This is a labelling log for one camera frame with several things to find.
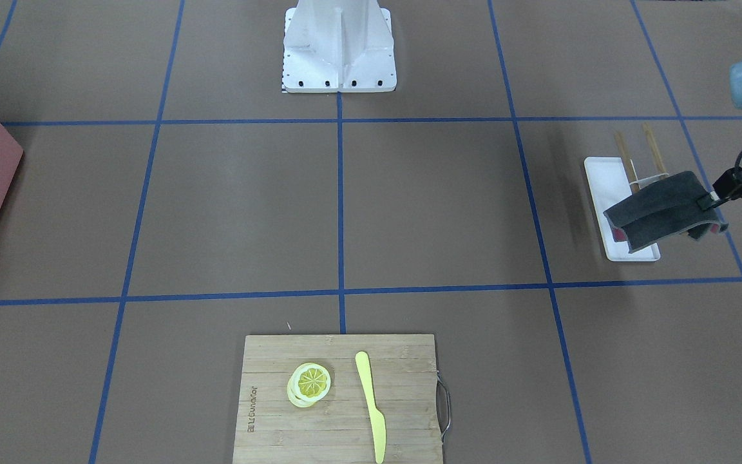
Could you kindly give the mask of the grey cloth towel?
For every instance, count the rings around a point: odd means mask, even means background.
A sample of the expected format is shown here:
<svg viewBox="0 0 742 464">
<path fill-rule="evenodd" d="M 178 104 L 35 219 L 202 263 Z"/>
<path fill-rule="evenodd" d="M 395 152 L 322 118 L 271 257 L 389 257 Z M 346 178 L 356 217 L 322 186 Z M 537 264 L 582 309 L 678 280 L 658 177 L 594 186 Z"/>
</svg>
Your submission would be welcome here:
<svg viewBox="0 0 742 464">
<path fill-rule="evenodd" d="M 630 253 L 647 249 L 674 235 L 699 241 L 708 234 L 724 234 L 729 223 L 699 200 L 712 200 L 692 171 L 665 177 L 615 203 L 603 212 L 616 242 L 626 242 Z"/>
</svg>

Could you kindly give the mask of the white towel rack stand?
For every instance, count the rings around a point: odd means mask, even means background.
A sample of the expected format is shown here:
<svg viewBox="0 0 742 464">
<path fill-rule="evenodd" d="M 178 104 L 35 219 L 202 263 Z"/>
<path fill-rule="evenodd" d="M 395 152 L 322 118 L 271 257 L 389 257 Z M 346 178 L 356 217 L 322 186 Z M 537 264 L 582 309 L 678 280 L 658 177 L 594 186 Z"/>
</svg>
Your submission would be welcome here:
<svg viewBox="0 0 742 464">
<path fill-rule="evenodd" d="M 650 124 L 644 122 L 642 129 L 652 153 L 652 160 L 656 165 L 656 175 L 650 177 L 637 175 L 625 138 L 619 131 L 614 135 L 616 149 L 619 152 L 618 157 L 587 157 L 583 161 L 602 250 L 606 259 L 611 262 L 656 262 L 661 258 L 659 247 L 656 244 L 631 252 L 621 230 L 613 228 L 604 215 L 604 211 L 615 204 L 638 193 L 651 183 L 668 177 L 668 171 Z"/>
</svg>

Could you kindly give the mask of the yellow plastic knife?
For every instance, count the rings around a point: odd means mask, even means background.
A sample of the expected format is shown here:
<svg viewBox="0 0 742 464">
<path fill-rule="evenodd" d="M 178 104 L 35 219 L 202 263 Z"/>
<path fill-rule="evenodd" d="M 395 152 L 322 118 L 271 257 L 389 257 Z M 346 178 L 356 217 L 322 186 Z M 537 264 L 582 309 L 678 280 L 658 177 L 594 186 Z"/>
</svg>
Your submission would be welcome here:
<svg viewBox="0 0 742 464">
<path fill-rule="evenodd" d="M 369 423 L 373 434 L 374 461 L 375 463 L 383 463 L 386 456 L 386 448 L 388 447 L 388 429 L 386 428 L 384 414 L 377 408 L 374 379 L 368 353 L 365 351 L 356 353 L 354 355 L 354 364 L 356 365 L 360 379 L 363 397 L 365 397 Z"/>
</svg>

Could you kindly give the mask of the yellow lemon slice toy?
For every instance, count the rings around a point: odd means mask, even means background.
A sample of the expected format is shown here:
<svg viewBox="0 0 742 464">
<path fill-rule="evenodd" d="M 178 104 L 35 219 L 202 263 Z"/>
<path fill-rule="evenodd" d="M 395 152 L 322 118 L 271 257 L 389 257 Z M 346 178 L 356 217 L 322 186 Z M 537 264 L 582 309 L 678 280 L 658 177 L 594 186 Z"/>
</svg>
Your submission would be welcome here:
<svg viewBox="0 0 742 464">
<path fill-rule="evenodd" d="M 322 400 L 331 386 L 332 376 L 326 367 L 315 362 L 304 362 L 289 377 L 286 395 L 292 405 L 309 408 Z"/>
</svg>

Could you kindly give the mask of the wooden cutting board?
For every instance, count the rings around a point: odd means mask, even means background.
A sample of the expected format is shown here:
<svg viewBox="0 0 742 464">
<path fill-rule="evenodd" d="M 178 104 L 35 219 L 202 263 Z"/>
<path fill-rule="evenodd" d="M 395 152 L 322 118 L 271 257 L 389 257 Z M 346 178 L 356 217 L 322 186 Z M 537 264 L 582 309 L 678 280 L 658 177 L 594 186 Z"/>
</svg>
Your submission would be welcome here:
<svg viewBox="0 0 742 464">
<path fill-rule="evenodd" d="M 354 355 L 369 355 L 388 429 L 385 463 L 442 463 L 437 353 L 430 334 L 249 335 L 234 463 L 374 463 L 373 434 Z M 287 399 L 304 362 L 327 368 L 329 393 L 309 408 Z"/>
</svg>

